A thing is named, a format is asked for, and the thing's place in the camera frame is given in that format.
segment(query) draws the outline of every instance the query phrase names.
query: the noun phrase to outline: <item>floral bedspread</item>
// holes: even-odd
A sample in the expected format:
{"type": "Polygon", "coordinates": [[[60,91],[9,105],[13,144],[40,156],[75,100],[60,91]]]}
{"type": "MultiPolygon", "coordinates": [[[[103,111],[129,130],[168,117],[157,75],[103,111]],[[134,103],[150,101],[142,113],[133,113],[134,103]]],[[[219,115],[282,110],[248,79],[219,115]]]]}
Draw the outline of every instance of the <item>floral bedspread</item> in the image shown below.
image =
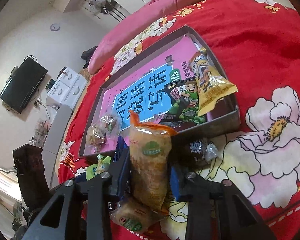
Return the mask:
{"type": "MultiPolygon", "coordinates": [[[[300,16],[273,0],[198,1],[157,20],[122,47],[92,77],[66,136],[59,182],[88,166],[78,151],[101,84],[183,25],[203,37],[239,90],[240,131],[214,138],[223,161],[198,173],[213,181],[232,180],[278,239],[292,239],[300,228],[300,16]]],[[[168,195],[166,204],[169,217],[145,234],[112,224],[113,238],[184,240],[187,203],[168,195]]]]}

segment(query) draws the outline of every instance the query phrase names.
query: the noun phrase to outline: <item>pink blanket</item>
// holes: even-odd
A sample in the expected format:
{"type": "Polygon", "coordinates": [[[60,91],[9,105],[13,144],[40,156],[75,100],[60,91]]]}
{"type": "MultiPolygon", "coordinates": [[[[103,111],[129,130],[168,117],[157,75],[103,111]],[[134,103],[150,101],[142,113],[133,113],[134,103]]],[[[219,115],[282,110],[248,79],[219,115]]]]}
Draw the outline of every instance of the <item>pink blanket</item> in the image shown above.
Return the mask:
{"type": "Polygon", "coordinates": [[[113,57],[122,46],[144,31],[151,23],[185,6],[202,0],[152,0],[125,18],[100,42],[90,63],[89,73],[96,73],[103,63],[113,57]]]}

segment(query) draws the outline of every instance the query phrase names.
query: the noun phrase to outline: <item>drawer handle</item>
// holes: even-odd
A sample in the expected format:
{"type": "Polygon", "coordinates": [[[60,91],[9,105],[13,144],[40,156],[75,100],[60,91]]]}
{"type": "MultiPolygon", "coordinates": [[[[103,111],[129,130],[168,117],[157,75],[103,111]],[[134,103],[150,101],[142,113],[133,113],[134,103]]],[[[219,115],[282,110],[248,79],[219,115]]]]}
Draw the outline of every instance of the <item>drawer handle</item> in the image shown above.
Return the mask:
{"type": "Polygon", "coordinates": [[[75,96],[75,95],[79,94],[79,92],[80,92],[80,88],[77,87],[77,90],[75,92],[73,92],[73,95],[75,96]]]}

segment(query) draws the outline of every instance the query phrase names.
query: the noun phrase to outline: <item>bed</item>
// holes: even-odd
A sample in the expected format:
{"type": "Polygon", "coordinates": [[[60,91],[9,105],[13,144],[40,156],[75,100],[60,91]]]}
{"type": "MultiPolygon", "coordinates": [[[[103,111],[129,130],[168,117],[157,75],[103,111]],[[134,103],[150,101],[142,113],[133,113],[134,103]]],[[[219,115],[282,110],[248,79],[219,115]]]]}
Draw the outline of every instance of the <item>bed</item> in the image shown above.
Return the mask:
{"type": "MultiPolygon", "coordinates": [[[[58,153],[59,182],[89,166],[78,152],[101,84],[183,25],[202,36],[239,90],[240,131],[214,138],[223,161],[198,173],[232,180],[277,239],[292,239],[300,229],[300,16],[288,0],[200,0],[160,18],[122,47],[91,78],[69,122],[58,153]]],[[[187,203],[168,195],[166,204],[169,217],[145,234],[112,223],[113,238],[184,240],[187,203]]]]}

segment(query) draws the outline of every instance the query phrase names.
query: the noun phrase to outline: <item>yellow flower center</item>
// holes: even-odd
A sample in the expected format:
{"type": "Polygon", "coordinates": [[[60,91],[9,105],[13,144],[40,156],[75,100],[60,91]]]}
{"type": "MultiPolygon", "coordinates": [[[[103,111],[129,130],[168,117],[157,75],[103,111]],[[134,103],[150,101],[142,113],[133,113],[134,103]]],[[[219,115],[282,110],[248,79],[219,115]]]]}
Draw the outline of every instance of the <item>yellow flower center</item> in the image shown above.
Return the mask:
{"type": "Polygon", "coordinates": [[[286,116],[279,116],[276,121],[272,123],[268,131],[265,133],[265,141],[273,141],[277,138],[281,133],[283,128],[286,127],[289,122],[289,118],[286,116]]]}

